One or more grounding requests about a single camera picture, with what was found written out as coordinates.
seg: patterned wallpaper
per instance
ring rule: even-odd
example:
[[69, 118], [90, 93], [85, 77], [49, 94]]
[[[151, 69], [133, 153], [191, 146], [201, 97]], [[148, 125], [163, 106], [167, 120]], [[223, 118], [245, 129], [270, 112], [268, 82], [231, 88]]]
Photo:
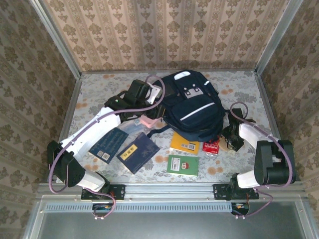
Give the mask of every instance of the patterned wallpaper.
[[304, 0], [262, 77], [319, 224], [318, 0]]
[[0, 238], [20, 238], [75, 79], [27, 0], [0, 0]]
[[81, 71], [255, 68], [289, 0], [43, 0]]

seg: metal bracket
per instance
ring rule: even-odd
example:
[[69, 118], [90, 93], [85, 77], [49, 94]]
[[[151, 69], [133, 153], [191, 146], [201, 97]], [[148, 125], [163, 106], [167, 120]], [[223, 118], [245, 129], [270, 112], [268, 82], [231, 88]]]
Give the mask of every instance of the metal bracket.
[[[111, 184], [109, 186], [108, 194], [110, 194], [116, 200], [124, 200], [125, 185], [124, 184]], [[103, 200], [103, 201], [105, 201], [105, 198], [101, 198], [100, 196], [92, 194], [92, 193], [88, 192], [87, 190], [83, 189], [82, 194], [81, 194], [81, 200]]]
[[236, 190], [230, 190], [229, 184], [214, 184], [213, 190], [215, 200], [246, 200], [247, 195], [249, 200], [259, 199], [259, 194], [255, 193], [252, 188], [237, 188]]

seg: green booklet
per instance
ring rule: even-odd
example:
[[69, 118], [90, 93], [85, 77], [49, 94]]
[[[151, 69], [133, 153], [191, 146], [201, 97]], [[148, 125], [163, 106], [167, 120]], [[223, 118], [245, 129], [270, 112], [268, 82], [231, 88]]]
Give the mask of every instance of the green booklet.
[[167, 172], [198, 176], [198, 157], [169, 155]]

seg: red package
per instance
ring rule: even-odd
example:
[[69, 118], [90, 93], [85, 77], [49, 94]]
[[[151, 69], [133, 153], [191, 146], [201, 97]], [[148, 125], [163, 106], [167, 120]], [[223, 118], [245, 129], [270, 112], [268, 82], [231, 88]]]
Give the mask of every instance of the red package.
[[216, 141], [214, 143], [203, 143], [203, 151], [206, 153], [213, 153], [213, 154], [218, 154], [219, 151], [219, 141]]

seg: backpack strap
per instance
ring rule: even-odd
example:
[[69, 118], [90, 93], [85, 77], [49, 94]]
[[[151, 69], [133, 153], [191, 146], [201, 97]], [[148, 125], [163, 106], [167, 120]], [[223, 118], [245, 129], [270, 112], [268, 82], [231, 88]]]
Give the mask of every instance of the backpack strap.
[[163, 128], [152, 129], [152, 130], [148, 133], [147, 137], [148, 137], [148, 138], [151, 138], [153, 134], [155, 134], [155, 133], [163, 133], [164, 131], [168, 130], [169, 128], [170, 128], [170, 126], [169, 126], [169, 125], [166, 125], [166, 126], [164, 126]]

